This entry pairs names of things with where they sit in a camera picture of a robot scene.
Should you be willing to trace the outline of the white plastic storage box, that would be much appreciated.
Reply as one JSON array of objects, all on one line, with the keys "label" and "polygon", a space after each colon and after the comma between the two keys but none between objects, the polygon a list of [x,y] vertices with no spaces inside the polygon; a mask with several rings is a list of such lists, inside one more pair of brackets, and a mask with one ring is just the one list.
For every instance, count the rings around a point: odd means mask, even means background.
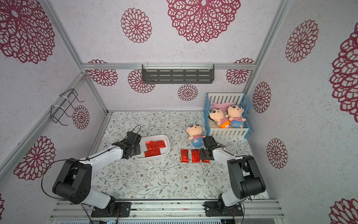
[{"label": "white plastic storage box", "polygon": [[[147,147],[145,145],[146,142],[149,141],[164,141],[165,147],[160,149],[160,155],[154,155],[150,157],[145,157],[145,151],[147,151]],[[147,136],[142,137],[140,141],[140,154],[135,155],[134,158],[139,161],[149,161],[149,160],[157,160],[166,157],[170,151],[170,143],[169,139],[166,135],[154,135],[154,136]]]}]

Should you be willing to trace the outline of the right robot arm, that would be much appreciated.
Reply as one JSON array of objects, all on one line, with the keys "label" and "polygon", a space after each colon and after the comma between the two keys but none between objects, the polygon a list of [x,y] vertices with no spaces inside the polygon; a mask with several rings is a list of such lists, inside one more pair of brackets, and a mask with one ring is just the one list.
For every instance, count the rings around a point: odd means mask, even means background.
[{"label": "right robot arm", "polygon": [[218,144],[212,136],[203,138],[204,148],[200,158],[227,165],[230,188],[218,196],[218,200],[204,203],[207,217],[244,216],[244,202],[251,196],[266,191],[266,185],[257,163],[251,155],[233,155]]}]

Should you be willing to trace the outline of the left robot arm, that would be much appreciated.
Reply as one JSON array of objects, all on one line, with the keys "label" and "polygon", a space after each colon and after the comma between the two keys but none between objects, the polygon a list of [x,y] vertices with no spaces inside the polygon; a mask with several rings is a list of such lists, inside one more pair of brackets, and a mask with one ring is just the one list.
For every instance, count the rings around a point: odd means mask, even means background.
[{"label": "left robot arm", "polygon": [[52,192],[73,204],[92,206],[91,217],[129,217],[131,203],[93,189],[92,175],[110,163],[139,155],[141,135],[130,131],[112,147],[83,159],[67,159],[53,185]]}]

